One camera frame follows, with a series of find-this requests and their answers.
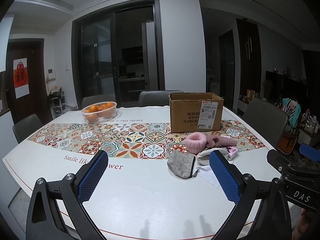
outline pink cloth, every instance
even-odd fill
[[[205,147],[207,148],[219,148],[221,146],[237,146],[237,142],[231,138],[219,136],[219,135],[206,135],[207,143]]]
[[[186,148],[187,151],[197,155],[204,149],[205,144],[207,143],[207,138],[203,133],[194,132],[189,134],[186,137]]]

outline floral tile pattern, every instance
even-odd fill
[[[204,134],[230,136],[240,151],[264,147],[239,121],[223,120],[219,131]],[[190,133],[172,133],[170,123],[61,124],[44,126],[28,140],[70,152],[94,155],[99,149],[109,157],[165,159],[173,152],[188,153],[185,140]]]

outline gray fabric pouch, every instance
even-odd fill
[[[182,179],[189,179],[193,177],[193,166],[195,164],[196,157],[192,154],[184,154],[178,151],[174,151],[170,154],[167,165],[176,176]]]

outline teal cloth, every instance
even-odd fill
[[[289,103],[290,100],[291,100],[290,98],[282,99],[282,106],[285,106],[287,103]],[[297,127],[300,112],[301,112],[301,107],[297,103],[296,108],[289,116],[290,132],[292,132],[293,129]]]

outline chair backrest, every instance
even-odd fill
[[[168,106],[170,93],[182,93],[177,90],[143,91],[139,96],[139,107]]]
[[[289,117],[273,104],[254,98],[242,119],[276,149]]]
[[[18,143],[43,127],[43,124],[36,114],[32,114],[17,122],[13,127],[13,133]]]
[[[108,101],[115,102],[116,101],[115,94],[86,97],[86,98],[82,99],[81,107],[83,109],[89,105],[97,104],[100,102],[108,102]]]

